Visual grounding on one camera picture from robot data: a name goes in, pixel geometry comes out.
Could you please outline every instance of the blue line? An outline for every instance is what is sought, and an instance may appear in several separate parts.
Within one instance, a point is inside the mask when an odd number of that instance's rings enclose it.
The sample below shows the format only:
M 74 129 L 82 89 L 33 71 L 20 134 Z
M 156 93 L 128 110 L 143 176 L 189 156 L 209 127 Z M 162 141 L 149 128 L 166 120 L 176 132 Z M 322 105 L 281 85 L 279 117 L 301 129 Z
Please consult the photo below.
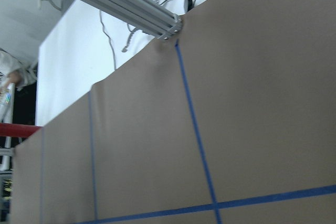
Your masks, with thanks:
M 40 224 L 43 223 L 43 193 L 44 193 L 44 127 L 41 129 L 42 138 L 41 138 L 41 168 L 40 168 Z
M 299 191 L 290 191 L 290 192 L 282 193 L 282 194 L 272 194 L 272 195 L 254 197 L 254 198 L 246 198 L 246 199 L 219 202 L 218 206 L 220 209 L 225 209 L 225 208 L 231 208 L 231 207 L 249 206 L 249 205 L 254 205 L 254 204 L 262 204 L 262 203 L 299 199 L 299 198 L 308 198 L 308 197 L 322 196 L 322 195 L 328 195 L 328 194 L 336 194 L 336 185 L 317 187 L 317 188 L 311 188 L 311 189 L 305 189 L 305 190 L 299 190 Z M 114 218 L 101 219 L 101 220 L 84 221 L 84 222 L 78 222 L 76 224 L 111 223 L 111 222 L 118 222 L 118 221 L 125 221 L 125 220 L 137 220 L 137 219 L 145 219 L 145 218 L 153 218 L 153 217 L 170 216 L 170 215 L 189 214 L 192 212 L 201 212 L 201 211 L 209 211 L 209 210 L 213 210 L 212 204 L 185 207 L 185 208 L 172 209 L 172 210 L 156 211 L 156 212 L 146 212 L 143 214 L 128 215 L 128 216 L 114 217 Z
M 189 214 L 192 212 L 201 212 L 201 211 L 208 211 L 208 210 L 213 210 L 212 204 L 200 205 L 200 206 L 194 206 L 194 207 L 185 207 L 185 208 L 172 209 L 172 210 L 156 211 L 156 212 L 146 212 L 143 214 L 127 215 L 127 216 L 114 217 L 114 218 L 101 219 L 101 220 L 84 221 L 84 222 L 80 222 L 77 224 L 111 223 L 111 222 L 118 222 L 118 221 L 125 221 L 125 220 L 138 220 L 138 219 L 161 217 L 161 216 Z
M 227 202 L 218 203 L 219 208 L 231 208 L 231 207 L 241 207 L 254 204 L 283 201 L 289 199 L 300 199 L 313 196 L 321 196 L 326 194 L 336 193 L 336 185 L 324 186 L 300 191 L 290 191 L 282 194 L 272 194 L 267 196 L 260 196 L 247 199 L 232 200 Z
M 93 144 L 93 122 L 92 122 L 92 103 L 91 103 L 91 90 L 88 92 L 89 100 L 89 118 L 90 118 L 90 144 L 91 144 L 91 162 L 92 162 L 92 185 L 93 185 L 93 202 L 95 206 L 94 218 L 98 219 L 98 207 L 97 207 L 97 185 L 96 185 L 96 171 L 95 171 L 95 149 Z
M 193 101 L 192 101 L 192 98 L 191 98 L 191 93 L 190 93 L 189 86 L 188 86 L 187 76 L 186 76 L 185 69 L 184 69 L 183 58 L 182 58 L 182 54 L 181 54 L 181 51 L 180 51 L 180 47 L 178 46 L 178 43 L 179 43 L 179 40 L 176 41 L 175 48 L 176 48 L 177 56 L 179 58 L 178 60 L 180 62 L 182 79 L 183 79 L 185 93 L 186 93 L 188 104 L 189 104 L 190 114 L 191 114 L 193 125 L 194 125 L 194 130 L 195 130 L 195 134 L 196 134 L 196 138 L 197 138 L 198 148 L 199 148 L 199 152 L 201 153 L 203 167 L 204 167 L 204 171 L 205 171 L 205 176 L 206 176 L 206 179 L 207 179 L 207 182 L 208 182 L 209 191 L 210 191 L 210 194 L 211 194 L 211 199 L 212 199 L 214 211 L 215 211 L 215 214 L 216 214 L 217 223 L 221 224 L 222 220 L 221 220 L 221 217 L 219 215 L 218 203 L 217 203 L 217 199 L 216 199 L 216 195 L 215 195 L 215 189 L 214 189 L 214 186 L 213 186 L 213 183 L 212 183 L 210 171 L 209 171 L 208 164 L 207 164 L 207 161 L 206 161 L 205 152 L 204 152 L 204 148 L 203 148 L 203 144 L 202 144 L 202 138 L 201 138 L 200 131 L 198 129 L 198 123 L 197 123 L 196 114 L 195 114 L 195 111 L 194 111 Z

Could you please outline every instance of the cardboard sheet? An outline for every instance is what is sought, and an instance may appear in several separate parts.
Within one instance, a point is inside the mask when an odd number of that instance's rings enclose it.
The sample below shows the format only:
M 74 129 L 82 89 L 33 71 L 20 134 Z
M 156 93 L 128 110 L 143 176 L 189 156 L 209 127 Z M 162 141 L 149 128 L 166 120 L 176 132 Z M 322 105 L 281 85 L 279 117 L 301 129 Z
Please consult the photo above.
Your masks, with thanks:
M 17 148 L 12 223 L 334 223 L 335 3 L 190 11 Z

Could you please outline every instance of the white shirt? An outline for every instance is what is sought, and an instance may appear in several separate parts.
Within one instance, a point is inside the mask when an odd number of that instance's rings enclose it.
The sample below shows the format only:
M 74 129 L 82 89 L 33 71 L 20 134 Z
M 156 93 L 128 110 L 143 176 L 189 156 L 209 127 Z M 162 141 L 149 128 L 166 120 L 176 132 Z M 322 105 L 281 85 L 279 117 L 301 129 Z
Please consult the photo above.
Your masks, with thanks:
M 9 53 L 0 50 L 0 73 L 3 75 L 1 85 L 6 82 L 8 75 L 13 71 L 18 71 L 22 77 L 21 82 L 16 85 L 17 90 L 36 81 L 34 74 L 28 71 L 28 64 L 23 64 Z

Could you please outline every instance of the white table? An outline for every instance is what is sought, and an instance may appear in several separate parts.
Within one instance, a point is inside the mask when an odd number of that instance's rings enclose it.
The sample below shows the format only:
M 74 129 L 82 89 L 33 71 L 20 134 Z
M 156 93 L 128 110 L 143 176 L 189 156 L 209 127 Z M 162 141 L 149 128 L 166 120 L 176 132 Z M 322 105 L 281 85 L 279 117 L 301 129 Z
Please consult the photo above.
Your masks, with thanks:
M 172 0 L 164 6 L 178 15 L 185 13 L 184 0 Z M 112 38 L 117 68 L 153 39 L 137 31 L 123 53 L 129 36 L 126 23 L 106 13 L 102 18 Z M 112 50 L 102 32 L 99 10 L 76 0 L 40 45 L 36 125 L 46 125 L 113 71 Z

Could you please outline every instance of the red bar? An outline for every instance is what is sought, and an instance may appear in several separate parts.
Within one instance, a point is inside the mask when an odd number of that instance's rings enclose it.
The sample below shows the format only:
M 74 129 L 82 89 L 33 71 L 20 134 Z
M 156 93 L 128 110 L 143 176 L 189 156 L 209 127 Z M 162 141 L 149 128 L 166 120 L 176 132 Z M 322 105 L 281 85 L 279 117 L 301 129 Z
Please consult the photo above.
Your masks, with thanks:
M 0 123 L 0 136 L 30 137 L 41 127 L 34 125 Z

